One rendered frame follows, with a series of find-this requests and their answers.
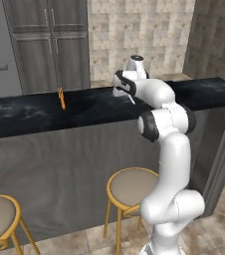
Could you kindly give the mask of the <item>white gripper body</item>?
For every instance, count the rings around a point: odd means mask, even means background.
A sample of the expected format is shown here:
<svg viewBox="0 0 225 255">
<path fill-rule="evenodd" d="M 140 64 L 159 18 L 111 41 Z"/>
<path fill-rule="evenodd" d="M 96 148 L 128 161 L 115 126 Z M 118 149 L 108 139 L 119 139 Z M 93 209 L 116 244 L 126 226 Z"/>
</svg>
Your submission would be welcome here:
<svg viewBox="0 0 225 255">
<path fill-rule="evenodd" d="M 117 89 L 116 87 L 113 87 L 112 94 L 115 97 L 128 97 L 129 96 L 129 94 L 124 92 L 121 88 Z"/>
</svg>

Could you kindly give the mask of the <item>grey kitchen island base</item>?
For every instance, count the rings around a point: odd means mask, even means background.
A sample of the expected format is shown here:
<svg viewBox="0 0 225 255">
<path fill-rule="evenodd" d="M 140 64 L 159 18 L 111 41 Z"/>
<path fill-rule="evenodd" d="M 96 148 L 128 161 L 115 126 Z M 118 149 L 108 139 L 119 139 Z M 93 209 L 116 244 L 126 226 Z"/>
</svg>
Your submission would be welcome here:
<svg viewBox="0 0 225 255">
<path fill-rule="evenodd" d="M 225 108 L 196 112 L 190 188 L 212 211 L 225 184 Z M 118 170 L 158 169 L 159 145 L 134 121 L 0 138 L 0 194 L 21 205 L 20 243 L 40 241 L 114 221 L 106 186 Z"/>
</svg>

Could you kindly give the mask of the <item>tall grey cupboard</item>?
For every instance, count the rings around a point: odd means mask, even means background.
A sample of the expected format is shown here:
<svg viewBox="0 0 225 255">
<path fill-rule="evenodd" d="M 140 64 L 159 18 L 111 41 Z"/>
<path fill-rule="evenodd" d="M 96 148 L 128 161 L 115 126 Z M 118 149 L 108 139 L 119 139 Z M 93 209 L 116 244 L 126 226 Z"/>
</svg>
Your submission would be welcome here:
<svg viewBox="0 0 225 255">
<path fill-rule="evenodd" d="M 87 89 L 87 0 L 2 0 L 25 95 Z"/>
</svg>

